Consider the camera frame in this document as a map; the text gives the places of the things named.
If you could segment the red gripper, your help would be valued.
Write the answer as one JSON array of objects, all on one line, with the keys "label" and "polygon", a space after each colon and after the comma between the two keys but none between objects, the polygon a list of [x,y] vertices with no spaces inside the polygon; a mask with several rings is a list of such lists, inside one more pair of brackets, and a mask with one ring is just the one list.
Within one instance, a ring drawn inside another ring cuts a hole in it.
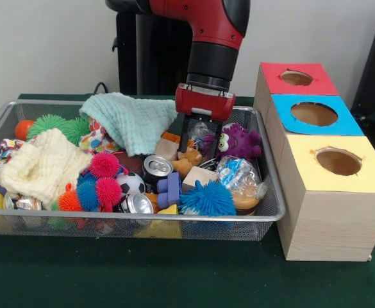
[{"label": "red gripper", "polygon": [[180,83],[176,89],[175,102],[176,111],[184,114],[181,128],[178,152],[184,153],[188,147],[188,126],[192,119],[192,114],[210,116],[217,125],[213,140],[208,148],[208,158],[214,158],[223,122],[228,120],[236,95],[221,90],[207,89]]}]

